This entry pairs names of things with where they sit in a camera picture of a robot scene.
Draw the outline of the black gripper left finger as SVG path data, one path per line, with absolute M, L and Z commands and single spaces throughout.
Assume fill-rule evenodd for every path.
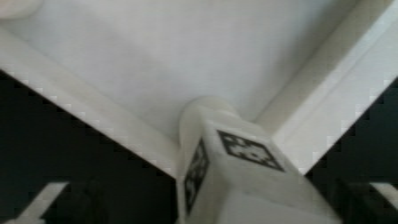
M 111 224 L 102 182 L 50 182 L 15 218 L 6 224 Z

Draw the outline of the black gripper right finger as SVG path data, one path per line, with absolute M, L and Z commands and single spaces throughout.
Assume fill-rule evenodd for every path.
M 343 224 L 398 224 L 398 195 L 382 182 L 338 180 L 334 206 Z

